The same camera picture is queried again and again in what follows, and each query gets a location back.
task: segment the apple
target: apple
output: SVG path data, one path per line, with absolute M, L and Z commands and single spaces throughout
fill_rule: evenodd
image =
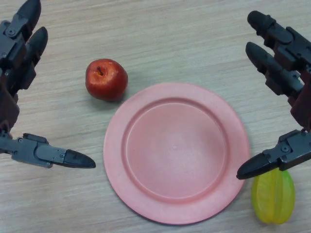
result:
M 128 77 L 124 68 L 111 59 L 99 59 L 86 69 L 86 89 L 100 100 L 119 100 L 127 87 Z

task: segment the pink plate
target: pink plate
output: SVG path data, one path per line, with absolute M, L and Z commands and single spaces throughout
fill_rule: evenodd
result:
M 151 86 L 113 116 L 104 166 L 134 211 L 167 224 L 207 219 L 231 203 L 250 157 L 244 126 L 219 96 L 191 84 Z

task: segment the wood grain surface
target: wood grain surface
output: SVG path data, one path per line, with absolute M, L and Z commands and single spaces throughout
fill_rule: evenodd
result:
M 11 19 L 23 0 L 1 0 Z M 38 27 L 49 42 L 27 91 L 20 91 L 14 137 L 33 133 L 58 147 L 88 154 L 96 169 L 43 169 L 0 158 L 1 233 L 309 233 L 310 163 L 290 169 L 296 187 L 291 219 L 260 223 L 245 183 L 217 216 L 188 226 L 166 226 L 131 211 L 111 188 L 103 167 L 103 139 L 120 103 L 93 99 L 85 88 L 87 65 L 118 61 L 129 75 L 126 97 L 161 82 L 189 82 L 222 96 L 240 115 L 252 155 L 300 129 L 285 97 L 264 84 L 245 54 L 263 40 L 247 23 L 252 10 L 271 14 L 311 39 L 308 0 L 42 0 Z

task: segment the robotic hand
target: robotic hand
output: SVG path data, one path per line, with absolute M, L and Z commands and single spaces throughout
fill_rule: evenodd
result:
M 266 85 L 275 94 L 288 97 L 291 114 L 303 130 L 281 136 L 276 147 L 245 162 L 238 170 L 238 179 L 255 177 L 277 167 L 287 170 L 311 159 L 311 43 L 293 28 L 284 29 L 275 19 L 258 11 L 251 12 L 247 21 L 275 53 L 273 57 L 248 42 L 248 58 L 265 75 Z
M 46 168 L 53 164 L 94 168 L 95 162 L 84 154 L 49 145 L 46 138 L 25 133 L 13 140 L 9 134 L 19 115 L 17 92 L 28 89 L 34 80 L 35 66 L 48 42 L 42 27 L 34 33 L 41 13 L 40 0 L 27 0 L 12 22 L 0 24 L 0 153 L 12 159 Z

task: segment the plate center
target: plate center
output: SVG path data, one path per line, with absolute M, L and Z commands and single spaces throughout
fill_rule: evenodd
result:
M 132 178 L 160 198 L 184 199 L 207 190 L 226 161 L 226 140 L 208 111 L 165 101 L 132 123 L 125 156 Z

